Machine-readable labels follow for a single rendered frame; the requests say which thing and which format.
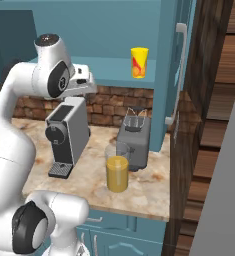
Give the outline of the yellow cup with red pattern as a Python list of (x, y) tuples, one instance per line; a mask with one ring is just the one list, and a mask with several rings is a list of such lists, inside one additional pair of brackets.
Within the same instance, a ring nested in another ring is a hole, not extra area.
[(144, 78), (147, 71), (149, 49), (134, 47), (131, 49), (131, 74), (134, 78)]

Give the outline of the grey and black coffee machine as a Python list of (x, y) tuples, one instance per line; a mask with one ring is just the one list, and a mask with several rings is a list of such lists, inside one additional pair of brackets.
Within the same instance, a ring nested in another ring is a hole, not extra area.
[(50, 177), (67, 179), (90, 137), (84, 97), (66, 97), (46, 118), (45, 135), (51, 143)]

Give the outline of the teal tall cupboard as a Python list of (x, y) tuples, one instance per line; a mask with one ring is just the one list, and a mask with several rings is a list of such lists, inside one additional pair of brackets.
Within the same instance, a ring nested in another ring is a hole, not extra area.
[(183, 45), (183, 34), (176, 32), (176, 24), (187, 25), (182, 89), (196, 2), (197, 0), (161, 0), (150, 134), (150, 150), (154, 152), (161, 150), (168, 127), (165, 118), (173, 115), (175, 106)]

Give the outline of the grey toaster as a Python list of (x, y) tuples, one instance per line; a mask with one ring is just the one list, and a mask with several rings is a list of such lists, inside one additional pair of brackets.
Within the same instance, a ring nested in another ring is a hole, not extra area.
[(117, 141), (129, 147), (129, 170), (138, 171), (147, 166), (151, 119), (140, 106), (129, 107), (117, 135)]

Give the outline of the dark wood side panel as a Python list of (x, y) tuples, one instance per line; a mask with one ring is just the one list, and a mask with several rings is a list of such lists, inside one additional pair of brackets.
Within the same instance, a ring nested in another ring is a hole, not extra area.
[(234, 0), (197, 0), (184, 87), (170, 140), (170, 219), (162, 256), (174, 256)]

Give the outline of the teal base cupboard door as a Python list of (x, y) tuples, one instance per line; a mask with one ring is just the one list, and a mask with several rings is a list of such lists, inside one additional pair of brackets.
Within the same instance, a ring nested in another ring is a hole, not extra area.
[(90, 252), (90, 255), (93, 255), (93, 249), (92, 249), (92, 242), (91, 242), (91, 236), (90, 236), (90, 230), (85, 226), (78, 226), (77, 227), (77, 236), (79, 240), (81, 241), (81, 233), (85, 233), (85, 246)]
[(161, 243), (95, 230), (90, 234), (92, 246), (94, 235), (97, 235), (98, 256), (161, 256)]

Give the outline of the dark teal wall cupboard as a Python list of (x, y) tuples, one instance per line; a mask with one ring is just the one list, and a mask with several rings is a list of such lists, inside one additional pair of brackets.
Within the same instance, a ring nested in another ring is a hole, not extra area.
[(2, 70), (12, 60), (29, 61), (36, 57), (36, 38), (30, 10), (0, 10), (0, 81)]

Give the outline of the clear glass pitcher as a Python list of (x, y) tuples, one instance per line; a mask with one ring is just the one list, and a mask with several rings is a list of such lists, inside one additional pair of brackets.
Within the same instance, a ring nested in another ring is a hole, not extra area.
[(105, 149), (106, 163), (111, 166), (128, 165), (130, 159), (130, 147), (123, 142), (114, 142)]

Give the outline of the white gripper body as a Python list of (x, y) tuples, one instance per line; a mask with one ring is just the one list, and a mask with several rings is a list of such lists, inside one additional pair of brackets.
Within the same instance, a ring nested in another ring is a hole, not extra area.
[(97, 85), (95, 84), (93, 74), (89, 72), (86, 76), (73, 76), (69, 80), (66, 90), (68, 96), (86, 95), (96, 93)]

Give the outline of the yellow mug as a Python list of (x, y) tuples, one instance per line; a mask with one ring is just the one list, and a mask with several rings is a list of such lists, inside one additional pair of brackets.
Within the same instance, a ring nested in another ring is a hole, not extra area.
[(112, 156), (106, 161), (107, 187), (115, 193), (123, 192), (128, 187), (129, 162), (123, 156)]

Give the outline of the teal drawer front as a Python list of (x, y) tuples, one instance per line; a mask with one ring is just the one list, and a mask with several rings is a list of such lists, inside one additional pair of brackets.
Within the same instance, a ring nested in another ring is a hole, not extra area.
[(135, 231), (137, 229), (137, 218), (133, 216), (116, 214), (111, 212), (91, 209), (88, 218), (100, 218), (103, 221), (99, 223), (85, 222), (86, 225), (96, 226), (104, 229), (120, 229)]

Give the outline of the teal wall shelf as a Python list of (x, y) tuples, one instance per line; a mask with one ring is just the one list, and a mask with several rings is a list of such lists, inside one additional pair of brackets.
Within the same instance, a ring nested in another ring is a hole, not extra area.
[(153, 89), (156, 76), (156, 61), (147, 61), (144, 78), (132, 77), (130, 58), (101, 58), (72, 56), (73, 64), (85, 64), (93, 74), (94, 81), (101, 86)]

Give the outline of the grey flat panel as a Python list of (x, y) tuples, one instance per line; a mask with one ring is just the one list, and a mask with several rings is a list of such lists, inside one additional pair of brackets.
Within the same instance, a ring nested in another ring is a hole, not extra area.
[(189, 256), (235, 256), (235, 102)]

